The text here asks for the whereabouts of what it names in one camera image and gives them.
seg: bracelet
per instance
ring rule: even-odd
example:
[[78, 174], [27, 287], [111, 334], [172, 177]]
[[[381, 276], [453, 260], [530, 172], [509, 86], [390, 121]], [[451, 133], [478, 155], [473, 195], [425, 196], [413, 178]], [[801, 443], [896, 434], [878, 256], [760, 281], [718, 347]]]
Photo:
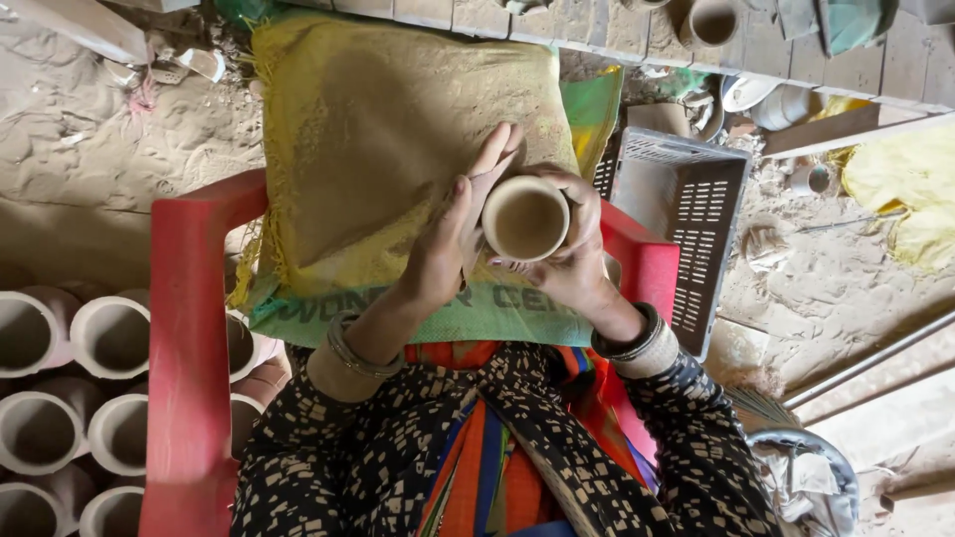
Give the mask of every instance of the bracelet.
[[395, 356], [387, 365], [377, 365], [356, 354], [345, 342], [345, 329], [358, 318], [354, 311], [340, 311], [329, 322], [329, 345], [335, 354], [359, 375], [371, 378], [385, 379], [401, 371], [405, 365], [405, 358], [401, 354]]
[[617, 353], [611, 353], [607, 349], [606, 341], [597, 331], [590, 336], [590, 347], [600, 356], [608, 360], [630, 361], [639, 356], [647, 346], [656, 339], [660, 331], [663, 330], [664, 321], [657, 313], [656, 308], [646, 302], [634, 302], [633, 307], [647, 320], [647, 326], [644, 331], [637, 336], [637, 339], [630, 345], [630, 348]]

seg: stack of clay pots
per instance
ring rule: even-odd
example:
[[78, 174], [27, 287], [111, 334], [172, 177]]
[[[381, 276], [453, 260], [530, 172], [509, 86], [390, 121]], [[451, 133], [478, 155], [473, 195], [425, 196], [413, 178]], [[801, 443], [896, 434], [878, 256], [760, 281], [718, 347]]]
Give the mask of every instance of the stack of clay pots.
[[[278, 341], [223, 313], [239, 456], [288, 374], [264, 363]], [[137, 535], [149, 327], [148, 290], [0, 290], [0, 535]]]

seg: gray plastic crate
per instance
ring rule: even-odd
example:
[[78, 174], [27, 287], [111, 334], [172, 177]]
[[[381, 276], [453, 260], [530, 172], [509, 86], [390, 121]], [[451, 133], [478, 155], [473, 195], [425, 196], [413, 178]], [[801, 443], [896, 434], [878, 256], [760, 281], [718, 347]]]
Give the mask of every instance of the gray plastic crate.
[[622, 134], [612, 202], [680, 246], [671, 326], [703, 361], [752, 155], [639, 127]]

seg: cement bag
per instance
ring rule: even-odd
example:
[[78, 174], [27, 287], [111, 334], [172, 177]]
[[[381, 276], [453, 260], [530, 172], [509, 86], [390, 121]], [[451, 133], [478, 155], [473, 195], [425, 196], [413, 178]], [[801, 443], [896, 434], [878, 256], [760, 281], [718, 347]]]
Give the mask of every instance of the cement bag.
[[[578, 170], [546, 47], [465, 44], [313, 11], [257, 29], [252, 47], [267, 88], [270, 209], [255, 287], [244, 295], [240, 267], [231, 300], [256, 332], [314, 347], [338, 311], [367, 307], [401, 274], [432, 204], [499, 121], [526, 131], [515, 165]], [[487, 256], [413, 342], [588, 344], [582, 318], [488, 268]]]

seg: patterned black and white dress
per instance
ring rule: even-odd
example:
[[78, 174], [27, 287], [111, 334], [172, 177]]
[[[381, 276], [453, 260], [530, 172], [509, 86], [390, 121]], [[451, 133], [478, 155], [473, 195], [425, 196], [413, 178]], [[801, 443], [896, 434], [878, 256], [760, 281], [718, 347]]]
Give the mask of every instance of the patterned black and white dress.
[[353, 404], [318, 391], [305, 371], [297, 375], [245, 448], [231, 535], [417, 535], [449, 424], [480, 397], [527, 452], [580, 537], [778, 537], [730, 402], [693, 358], [675, 352], [665, 330], [669, 344], [640, 358], [659, 362], [665, 354], [656, 373], [634, 377], [640, 374], [618, 365], [659, 446], [658, 495], [561, 405], [553, 349], [508, 342], [477, 371], [409, 364]]

